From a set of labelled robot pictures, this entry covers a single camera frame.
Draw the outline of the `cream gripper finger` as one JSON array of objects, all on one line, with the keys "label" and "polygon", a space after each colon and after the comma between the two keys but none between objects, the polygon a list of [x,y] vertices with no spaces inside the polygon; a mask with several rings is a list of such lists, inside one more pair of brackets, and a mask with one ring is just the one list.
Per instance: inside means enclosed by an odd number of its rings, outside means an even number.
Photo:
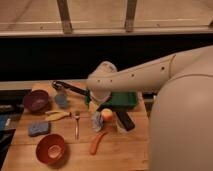
[{"label": "cream gripper finger", "polygon": [[94,103],[93,101],[89,102],[88,110],[91,113],[94,113],[98,108],[99,108],[99,106],[96,103]]}]

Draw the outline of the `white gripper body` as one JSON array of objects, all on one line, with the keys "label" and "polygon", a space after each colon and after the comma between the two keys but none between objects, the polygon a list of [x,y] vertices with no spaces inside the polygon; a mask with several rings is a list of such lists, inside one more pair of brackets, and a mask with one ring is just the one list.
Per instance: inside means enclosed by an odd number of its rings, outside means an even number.
[{"label": "white gripper body", "polygon": [[113,63],[109,61],[103,61],[88,76],[88,88],[90,90],[90,97],[95,103],[102,104],[106,102],[111,96],[110,91],[100,90],[99,88],[95,87],[95,84],[99,83],[98,78],[104,78],[105,76],[116,71],[117,68]]}]

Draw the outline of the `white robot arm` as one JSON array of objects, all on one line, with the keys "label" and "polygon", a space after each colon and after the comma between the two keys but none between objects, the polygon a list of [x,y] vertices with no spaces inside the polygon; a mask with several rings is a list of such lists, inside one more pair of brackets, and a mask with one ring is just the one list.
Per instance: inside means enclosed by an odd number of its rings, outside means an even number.
[{"label": "white robot arm", "polygon": [[149,171],[213,171],[213,45],[123,71],[102,62],[87,78],[95,101],[112,92],[155,92]]}]

